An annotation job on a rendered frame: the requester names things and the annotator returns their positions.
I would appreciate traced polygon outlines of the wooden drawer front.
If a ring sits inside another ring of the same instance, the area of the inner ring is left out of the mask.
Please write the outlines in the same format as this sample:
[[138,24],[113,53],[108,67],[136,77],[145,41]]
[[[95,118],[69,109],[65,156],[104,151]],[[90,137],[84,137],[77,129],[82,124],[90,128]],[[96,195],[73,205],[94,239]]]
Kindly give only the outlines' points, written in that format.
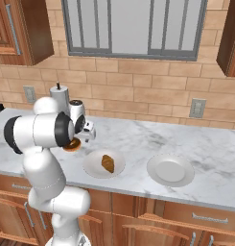
[[30,190],[13,188],[12,184],[31,186],[29,181],[25,178],[13,177],[13,176],[7,176],[7,175],[0,174],[0,190],[20,193],[20,194],[28,194],[30,191]]
[[235,232],[235,212],[167,202],[163,217],[215,229]]

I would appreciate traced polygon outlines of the brown croissant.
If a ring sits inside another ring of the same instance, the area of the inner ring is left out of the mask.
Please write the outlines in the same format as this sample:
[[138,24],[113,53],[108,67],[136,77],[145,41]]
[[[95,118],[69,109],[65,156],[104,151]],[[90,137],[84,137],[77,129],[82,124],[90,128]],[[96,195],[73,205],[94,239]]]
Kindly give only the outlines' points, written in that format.
[[102,167],[110,173],[114,172],[114,159],[108,155],[102,156]]

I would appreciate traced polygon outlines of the white plate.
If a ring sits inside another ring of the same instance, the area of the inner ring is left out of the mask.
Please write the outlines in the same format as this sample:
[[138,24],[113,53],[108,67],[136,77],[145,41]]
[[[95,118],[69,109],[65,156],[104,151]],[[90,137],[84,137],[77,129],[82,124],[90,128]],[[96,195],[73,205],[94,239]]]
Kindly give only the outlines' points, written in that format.
[[186,186],[194,180],[195,171],[192,164],[183,157],[173,155],[156,155],[147,163],[149,176],[169,187]]
[[[102,156],[108,155],[114,159],[114,172],[110,173],[102,167]],[[102,149],[91,152],[83,161],[84,171],[98,179],[108,179],[117,176],[125,168],[125,159],[123,155],[114,150]]]

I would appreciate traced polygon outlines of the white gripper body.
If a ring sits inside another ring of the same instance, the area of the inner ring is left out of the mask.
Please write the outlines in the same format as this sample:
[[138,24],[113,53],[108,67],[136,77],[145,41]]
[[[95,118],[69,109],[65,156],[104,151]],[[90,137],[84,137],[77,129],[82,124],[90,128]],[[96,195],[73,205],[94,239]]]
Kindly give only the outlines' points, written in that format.
[[83,129],[80,133],[77,134],[77,138],[84,139],[86,142],[89,140],[94,140],[96,138],[96,130]]

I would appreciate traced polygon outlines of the grey wall socket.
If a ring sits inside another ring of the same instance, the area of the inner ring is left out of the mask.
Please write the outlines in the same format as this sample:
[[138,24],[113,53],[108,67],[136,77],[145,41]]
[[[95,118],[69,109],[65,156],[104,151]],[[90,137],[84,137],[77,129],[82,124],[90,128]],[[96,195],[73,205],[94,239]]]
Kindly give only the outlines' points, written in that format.
[[205,99],[193,98],[189,116],[193,118],[203,118],[205,104],[206,104]]
[[28,103],[32,104],[36,101],[35,88],[33,86],[23,86],[25,97]]

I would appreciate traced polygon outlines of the wooden base cupboard door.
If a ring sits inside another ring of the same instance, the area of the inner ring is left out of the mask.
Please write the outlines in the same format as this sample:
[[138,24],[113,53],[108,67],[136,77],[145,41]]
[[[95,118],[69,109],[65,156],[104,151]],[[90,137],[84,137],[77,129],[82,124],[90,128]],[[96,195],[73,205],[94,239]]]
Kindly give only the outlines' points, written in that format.
[[79,218],[82,232],[92,246],[112,246],[110,193],[88,188],[91,204],[88,213]]
[[138,218],[122,216],[123,246],[188,246],[190,230],[169,223],[161,217],[144,213]]
[[0,237],[32,245],[38,244],[23,205],[0,198]]

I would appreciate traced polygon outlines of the silver canister with black knob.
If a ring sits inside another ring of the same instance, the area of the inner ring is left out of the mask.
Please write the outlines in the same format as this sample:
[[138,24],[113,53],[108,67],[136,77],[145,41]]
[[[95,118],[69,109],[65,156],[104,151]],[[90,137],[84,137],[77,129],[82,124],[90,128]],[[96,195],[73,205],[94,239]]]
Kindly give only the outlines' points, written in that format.
[[63,111],[66,115],[70,115],[69,91],[67,86],[56,83],[55,86],[50,88],[50,96],[57,101],[60,111]]

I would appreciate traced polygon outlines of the grey framed window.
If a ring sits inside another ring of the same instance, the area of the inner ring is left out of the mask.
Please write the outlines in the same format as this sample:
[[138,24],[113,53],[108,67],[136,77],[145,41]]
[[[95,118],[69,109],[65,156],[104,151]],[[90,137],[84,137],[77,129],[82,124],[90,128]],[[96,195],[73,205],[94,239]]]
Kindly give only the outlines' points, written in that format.
[[195,61],[207,0],[61,0],[68,54]]

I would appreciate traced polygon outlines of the brown glazed doughnut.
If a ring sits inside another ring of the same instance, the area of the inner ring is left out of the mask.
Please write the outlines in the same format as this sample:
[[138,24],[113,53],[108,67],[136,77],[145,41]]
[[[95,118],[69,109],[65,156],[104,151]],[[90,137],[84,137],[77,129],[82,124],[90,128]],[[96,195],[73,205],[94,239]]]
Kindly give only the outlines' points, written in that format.
[[77,151],[80,147],[81,141],[78,138],[74,137],[68,145],[63,147],[63,149],[67,152],[74,152]]

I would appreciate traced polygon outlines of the wooden wall cupboard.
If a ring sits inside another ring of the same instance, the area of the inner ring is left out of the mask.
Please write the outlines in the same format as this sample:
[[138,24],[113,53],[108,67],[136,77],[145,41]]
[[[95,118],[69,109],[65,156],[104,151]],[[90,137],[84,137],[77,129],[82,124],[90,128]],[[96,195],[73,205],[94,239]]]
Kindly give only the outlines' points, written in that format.
[[0,64],[32,66],[54,54],[45,0],[20,0],[17,25],[21,55],[0,55]]
[[235,0],[230,0],[217,63],[226,77],[235,77]]

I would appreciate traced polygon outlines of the wooden wall cupboard door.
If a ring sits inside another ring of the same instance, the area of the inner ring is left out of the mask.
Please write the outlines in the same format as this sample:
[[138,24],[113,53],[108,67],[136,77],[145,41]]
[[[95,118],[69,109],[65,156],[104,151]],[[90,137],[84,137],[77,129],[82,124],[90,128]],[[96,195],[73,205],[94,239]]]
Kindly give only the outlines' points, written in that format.
[[0,55],[17,55],[6,5],[11,4],[12,20],[18,39],[20,0],[0,0]]

